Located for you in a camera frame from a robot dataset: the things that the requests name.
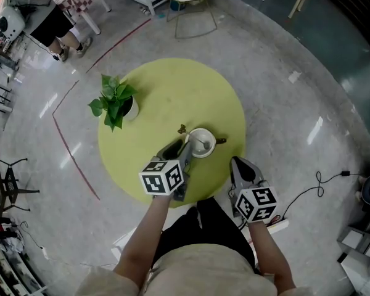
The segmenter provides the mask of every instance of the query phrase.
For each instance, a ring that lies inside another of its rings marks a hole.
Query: gold wire chair
[[[197,12],[204,12],[205,11],[205,8],[203,8],[202,10],[199,10],[199,11],[192,11],[192,12],[181,13],[181,14],[178,14],[178,15],[174,16],[173,18],[169,19],[170,9],[171,9],[170,6],[171,6],[171,2],[172,1],[176,1],[178,3],[178,11],[180,11],[181,5],[183,5],[183,4],[187,4],[189,2],[194,2],[194,1],[200,1],[200,4],[202,4],[203,2],[205,2],[206,5],[207,5],[207,8],[208,8],[208,11],[211,14],[212,20],[214,21],[215,28],[213,28],[212,30],[210,30],[208,32],[205,32],[205,33],[201,33],[201,34],[197,34],[197,35],[192,35],[192,36],[179,37],[178,34],[177,34],[179,17],[181,15],[185,15],[185,14],[191,14],[191,13],[197,13]],[[176,19],[176,25],[175,25],[175,38],[176,39],[186,39],[186,38],[194,38],[194,37],[198,37],[198,36],[203,36],[203,35],[207,35],[207,34],[213,32],[213,31],[215,31],[216,29],[218,29],[218,25],[215,22],[214,15],[212,14],[212,10],[211,10],[210,5],[208,4],[208,1],[207,0],[169,0],[168,3],[169,3],[169,5],[168,5],[166,22],[170,22],[171,20]]]

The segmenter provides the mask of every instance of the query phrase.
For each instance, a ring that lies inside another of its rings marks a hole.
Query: sneaker
[[[68,46],[64,46],[63,47],[63,54],[59,56],[60,57],[60,60],[62,62],[65,62],[67,60],[67,58],[68,58],[68,51],[69,50],[70,50],[70,48]]]
[[[76,52],[76,55],[78,56],[78,58],[81,58],[85,55],[85,52],[88,50],[91,44],[92,44],[92,37],[88,37],[85,41],[81,43],[82,51]]]

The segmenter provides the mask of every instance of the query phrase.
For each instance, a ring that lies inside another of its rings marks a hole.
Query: black shorts
[[[56,37],[65,36],[72,28],[73,25],[69,19],[66,18],[58,6],[55,6],[46,19],[30,35],[48,47]]]

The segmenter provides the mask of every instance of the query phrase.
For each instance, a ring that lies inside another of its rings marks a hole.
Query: person's right arm
[[[258,257],[262,274],[274,274],[274,285],[278,295],[296,288],[289,264],[274,242],[264,222],[248,224],[249,233]]]

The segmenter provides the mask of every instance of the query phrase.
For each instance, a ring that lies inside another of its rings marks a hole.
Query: red line on floor
[[[137,31],[139,28],[143,27],[145,24],[147,24],[148,22],[150,21],[150,18],[148,20],[146,20],[144,23],[140,24],[138,27],[136,27],[133,31],[131,31],[130,33],[128,33],[127,35],[125,35],[124,37],[122,37],[122,39],[120,39],[118,42],[116,42],[108,51],[106,51],[99,59],[97,59],[95,61],[95,63],[92,65],[91,68],[88,69],[88,71],[86,73],[88,73],[90,71],[90,69],[92,69],[94,66],[96,66],[96,64],[103,59],[103,57],[105,55],[107,55],[110,51],[112,51],[112,49],[115,48],[115,46],[117,46],[119,43],[121,43],[124,39],[128,38],[130,35],[132,35],[135,31]]]
[[[137,31],[139,28],[143,27],[146,23],[148,23],[150,21],[150,18],[148,20],[146,20],[144,23],[140,24],[138,27],[136,27],[133,31],[131,31],[130,33],[128,33],[126,36],[122,37],[118,42],[116,42],[108,51],[106,51],[100,58],[98,58],[94,64],[92,65],[91,68],[88,69],[88,71],[86,73],[88,73],[90,71],[90,69],[92,69],[100,60],[102,60],[102,58],[107,55],[110,51],[112,51],[112,49],[114,49],[115,46],[117,46],[118,44],[120,44],[122,41],[124,41],[127,37],[129,37],[130,35],[132,35],[135,31]],[[64,95],[64,97],[62,98],[62,100],[59,102],[59,104],[57,105],[55,111],[52,112],[52,118],[54,119],[54,122],[55,122],[55,126],[56,126],[56,129],[57,131],[59,132],[59,135],[60,135],[60,138],[62,138],[62,141],[64,143],[64,146],[66,147],[67,149],[67,152],[68,154],[70,155],[71,159],[73,160],[76,168],[78,169],[78,171],[80,172],[80,175],[82,176],[82,178],[84,179],[85,183],[88,185],[88,187],[90,188],[91,192],[94,194],[94,196],[96,196],[96,198],[98,200],[100,200],[100,197],[96,194],[95,190],[93,189],[92,185],[89,183],[89,181],[86,179],[84,173],[82,172],[81,168],[78,166],[77,162],[75,161],[75,158],[74,156],[72,155],[72,153],[70,152],[70,149],[68,148],[68,145],[67,145],[67,142],[66,140],[64,139],[64,136],[62,134],[62,131],[60,130],[59,128],[59,125],[56,121],[56,118],[55,118],[55,112],[56,110],[59,108],[59,106],[62,104],[62,102],[64,101],[64,99],[67,97],[67,94],[69,94],[69,92],[75,87],[75,85],[79,82],[76,81],[73,86],[66,92],[66,94]]]
[[[97,197],[97,199],[98,199],[98,200],[100,200],[100,197],[96,194],[96,192],[95,192],[95,190],[93,189],[92,185],[91,185],[91,184],[89,183],[89,181],[86,179],[86,177],[85,177],[84,173],[81,171],[81,168],[78,166],[77,162],[75,161],[74,156],[73,156],[73,155],[72,155],[72,153],[70,152],[70,149],[68,148],[68,145],[67,145],[67,143],[66,143],[66,140],[65,140],[65,139],[64,139],[64,137],[63,137],[62,131],[60,130],[59,125],[57,124],[57,121],[56,121],[56,118],[55,118],[54,114],[52,114],[52,117],[53,117],[53,119],[54,119],[55,126],[56,126],[56,128],[57,128],[57,131],[59,132],[60,138],[62,138],[62,141],[63,141],[63,143],[64,143],[64,146],[66,147],[67,152],[68,152],[68,154],[70,155],[70,157],[72,158],[72,160],[73,160],[73,162],[74,162],[74,164],[75,164],[76,168],[77,168],[77,169],[78,169],[78,171],[80,172],[80,174],[81,174],[82,178],[84,179],[85,183],[88,185],[88,187],[90,188],[90,190],[92,191],[92,193],[94,194],[94,196],[96,196],[96,197]]]

